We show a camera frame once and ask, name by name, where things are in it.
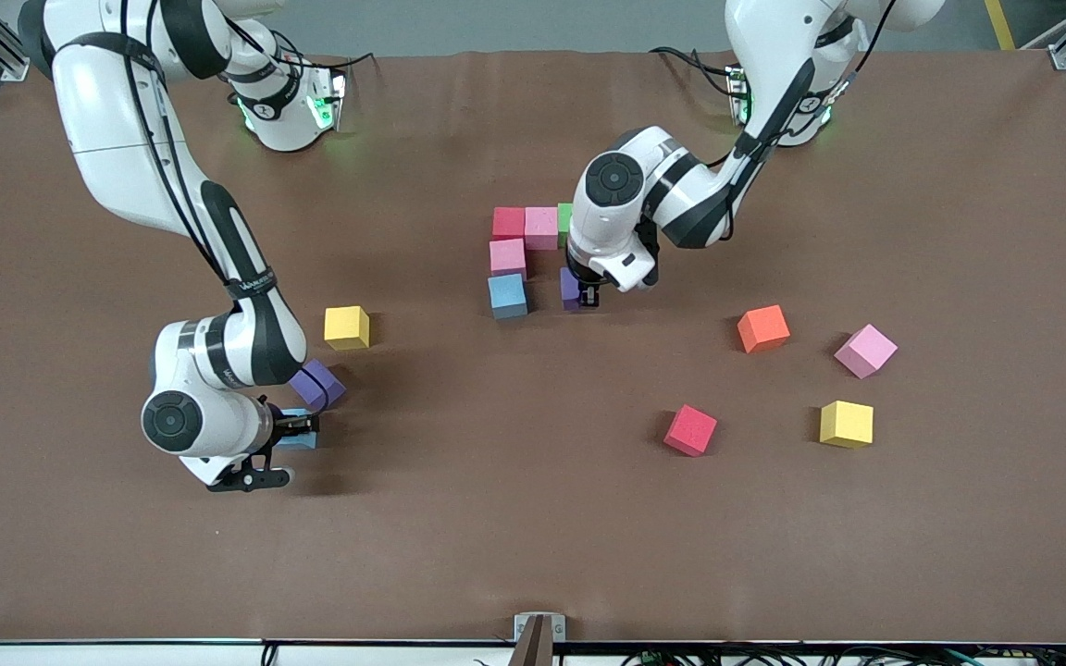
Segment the blue foam cube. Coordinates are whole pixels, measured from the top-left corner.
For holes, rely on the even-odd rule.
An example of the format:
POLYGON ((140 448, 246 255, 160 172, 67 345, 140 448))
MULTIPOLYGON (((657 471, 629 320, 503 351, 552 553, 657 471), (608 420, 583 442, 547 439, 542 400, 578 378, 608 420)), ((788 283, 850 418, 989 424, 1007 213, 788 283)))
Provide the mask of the blue foam cube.
MULTIPOLYGON (((312 415, 307 409, 298 409, 298 408, 296 408, 296 409, 282 409, 282 413, 286 413, 286 415, 295 415, 296 417, 298 417, 301 415, 312 415)), ((297 442, 297 446, 295 448, 295 450, 316 450, 316 448, 317 448, 317 443, 298 443, 297 442)))
POLYGON ((487 279, 490 310, 494 319, 506 320, 528 315, 524 278, 520 274, 504 274, 487 279))

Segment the pink foam cube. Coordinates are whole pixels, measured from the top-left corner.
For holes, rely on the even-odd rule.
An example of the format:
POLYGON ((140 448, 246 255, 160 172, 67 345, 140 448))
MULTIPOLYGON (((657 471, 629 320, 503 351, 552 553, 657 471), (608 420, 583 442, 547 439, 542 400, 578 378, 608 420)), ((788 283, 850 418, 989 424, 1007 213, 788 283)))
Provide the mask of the pink foam cube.
POLYGON ((897 342, 875 325, 868 324, 851 334, 845 344, 834 353, 834 358, 856 378, 865 379, 876 374, 897 354, 897 342))
POLYGON ((507 275, 517 275, 526 281, 527 257, 524 240, 492 240, 490 244, 488 244, 488 257, 490 258, 491 277, 507 277, 507 275))
POLYGON ((554 251, 558 246, 558 206, 524 207, 524 248, 529 251, 554 251))

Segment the yellow foam cube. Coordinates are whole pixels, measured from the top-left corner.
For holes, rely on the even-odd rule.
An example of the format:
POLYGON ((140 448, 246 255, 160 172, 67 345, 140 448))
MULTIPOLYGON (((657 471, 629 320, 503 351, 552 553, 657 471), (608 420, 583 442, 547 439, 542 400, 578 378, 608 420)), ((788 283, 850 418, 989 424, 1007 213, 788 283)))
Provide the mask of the yellow foam cube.
POLYGON ((323 313, 323 341, 335 351, 368 350, 371 316, 361 306, 327 308, 323 313))
POLYGON ((833 446, 868 446, 874 442, 874 408, 871 405, 833 401, 822 406, 818 442, 833 446))

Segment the orange foam cube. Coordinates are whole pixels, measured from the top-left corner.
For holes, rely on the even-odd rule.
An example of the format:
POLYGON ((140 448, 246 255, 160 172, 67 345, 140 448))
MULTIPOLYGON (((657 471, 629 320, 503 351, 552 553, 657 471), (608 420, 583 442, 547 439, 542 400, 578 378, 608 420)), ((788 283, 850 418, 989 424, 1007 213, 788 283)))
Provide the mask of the orange foam cube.
POLYGON ((745 353, 777 350, 791 336, 779 304, 750 309, 738 320, 737 330, 745 353))

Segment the brown table mat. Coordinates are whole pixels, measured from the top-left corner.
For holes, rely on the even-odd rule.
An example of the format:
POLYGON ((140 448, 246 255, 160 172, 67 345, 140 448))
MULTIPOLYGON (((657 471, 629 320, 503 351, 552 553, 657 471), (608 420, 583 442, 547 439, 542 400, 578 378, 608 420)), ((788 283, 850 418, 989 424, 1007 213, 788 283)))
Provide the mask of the brown table mat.
POLYGON ((34 77, 0 90, 0 639, 1066 641, 1066 72, 1041 52, 881 52, 759 174, 731 240, 568 313, 533 253, 490 315, 496 206, 570 198, 621 131, 697 155, 718 94, 660 56, 382 58, 346 132, 255 142, 172 93, 348 385, 288 487, 212 493, 144 441, 154 338, 229 307, 189 240, 93 201, 34 77), (745 353, 750 309, 791 336, 745 353), (361 306, 368 350, 323 341, 361 306), (856 378, 834 353, 899 350, 856 378), (873 443, 818 442, 822 406, 873 443), (665 446, 688 404, 706 454, 665 446))

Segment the yellow floor tape line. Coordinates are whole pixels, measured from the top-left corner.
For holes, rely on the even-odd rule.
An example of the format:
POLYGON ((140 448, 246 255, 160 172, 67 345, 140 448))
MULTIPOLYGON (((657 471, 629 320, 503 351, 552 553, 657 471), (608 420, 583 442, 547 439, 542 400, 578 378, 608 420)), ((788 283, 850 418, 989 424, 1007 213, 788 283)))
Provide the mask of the yellow floor tape line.
POLYGON ((1004 12, 1002 0, 983 0, 983 5, 985 5, 986 15, 989 18, 991 30, 994 30, 998 49, 1014 51, 1018 46, 1016 46, 1014 35, 1012 35, 1010 21, 1006 12, 1004 12))

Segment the white table edge rail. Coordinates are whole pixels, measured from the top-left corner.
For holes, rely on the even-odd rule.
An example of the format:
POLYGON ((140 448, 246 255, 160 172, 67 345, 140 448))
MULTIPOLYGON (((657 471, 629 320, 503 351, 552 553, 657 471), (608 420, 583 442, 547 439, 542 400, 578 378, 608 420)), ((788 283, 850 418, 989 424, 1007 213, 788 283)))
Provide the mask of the white table edge rail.
MULTIPOLYGON (((0 641, 0 666, 507 666, 511 639, 0 641)), ((1066 641, 563 641, 555 666, 1066 666, 1066 641)))

